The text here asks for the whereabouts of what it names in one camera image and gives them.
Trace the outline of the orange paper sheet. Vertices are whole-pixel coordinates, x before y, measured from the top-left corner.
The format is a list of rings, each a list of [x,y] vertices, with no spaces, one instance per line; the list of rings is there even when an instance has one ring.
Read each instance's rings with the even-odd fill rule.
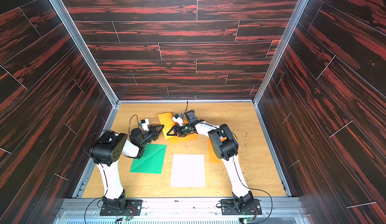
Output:
[[[193,134],[189,134],[185,137],[172,137],[172,138],[169,138],[169,141],[170,141],[170,143],[182,143],[182,142],[193,141],[193,140],[197,140],[197,139],[199,139],[198,134],[193,133]]]
[[[172,120],[173,114],[170,112],[159,114],[158,115],[159,122],[161,125],[164,125],[164,128],[162,130],[163,135],[165,139],[170,139],[170,138],[176,138],[176,136],[168,136],[167,133],[175,126],[175,122]]]
[[[209,138],[208,138],[208,153],[209,153],[209,162],[210,163],[213,163],[213,164],[222,164],[223,163],[222,160],[216,156]]]

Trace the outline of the pale yellow paper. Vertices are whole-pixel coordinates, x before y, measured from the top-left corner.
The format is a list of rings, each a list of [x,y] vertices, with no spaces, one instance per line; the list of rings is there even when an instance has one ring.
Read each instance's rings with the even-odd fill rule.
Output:
[[[204,155],[174,154],[171,187],[205,187]]]

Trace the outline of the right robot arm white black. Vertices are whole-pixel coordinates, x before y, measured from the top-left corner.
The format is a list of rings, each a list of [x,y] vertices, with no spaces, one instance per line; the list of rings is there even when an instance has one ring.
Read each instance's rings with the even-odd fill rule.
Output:
[[[226,124],[212,125],[197,121],[185,125],[175,125],[168,132],[169,136],[186,137],[197,133],[207,136],[218,159],[224,163],[232,185],[235,209],[245,213],[253,204],[254,197],[241,171],[238,149],[239,143]]]

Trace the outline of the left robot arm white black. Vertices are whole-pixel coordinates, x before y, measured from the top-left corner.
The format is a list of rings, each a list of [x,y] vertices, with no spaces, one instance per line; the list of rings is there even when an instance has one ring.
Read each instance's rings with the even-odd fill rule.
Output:
[[[106,130],[91,147],[88,154],[96,163],[104,185],[101,216],[121,216],[127,209],[125,191],[121,185],[118,160],[122,154],[132,159],[141,159],[145,147],[160,136],[164,125],[149,126],[145,130],[133,129],[130,134]]]

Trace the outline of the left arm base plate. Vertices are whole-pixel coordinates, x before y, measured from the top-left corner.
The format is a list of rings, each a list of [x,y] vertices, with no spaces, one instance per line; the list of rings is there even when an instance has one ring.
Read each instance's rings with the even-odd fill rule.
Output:
[[[111,201],[110,204],[103,203],[100,216],[112,217],[112,216],[140,216],[142,210],[143,200],[141,199],[126,199],[125,204],[122,201]]]

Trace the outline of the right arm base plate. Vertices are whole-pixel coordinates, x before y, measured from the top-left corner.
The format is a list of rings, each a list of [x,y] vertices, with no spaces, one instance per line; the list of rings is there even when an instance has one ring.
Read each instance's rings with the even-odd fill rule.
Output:
[[[220,202],[216,205],[216,207],[221,209],[223,216],[262,215],[262,210],[258,199],[254,199],[251,204],[248,204],[244,207],[240,204],[235,204],[234,199],[221,199]]]

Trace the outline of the front aluminium frame rail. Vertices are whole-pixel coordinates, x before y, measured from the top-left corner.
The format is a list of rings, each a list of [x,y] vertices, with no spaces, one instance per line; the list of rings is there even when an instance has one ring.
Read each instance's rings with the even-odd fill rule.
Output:
[[[310,224],[296,197],[258,197],[262,215],[223,216],[219,197],[135,198],[143,200],[140,216],[100,216],[101,201],[66,199],[55,224]]]

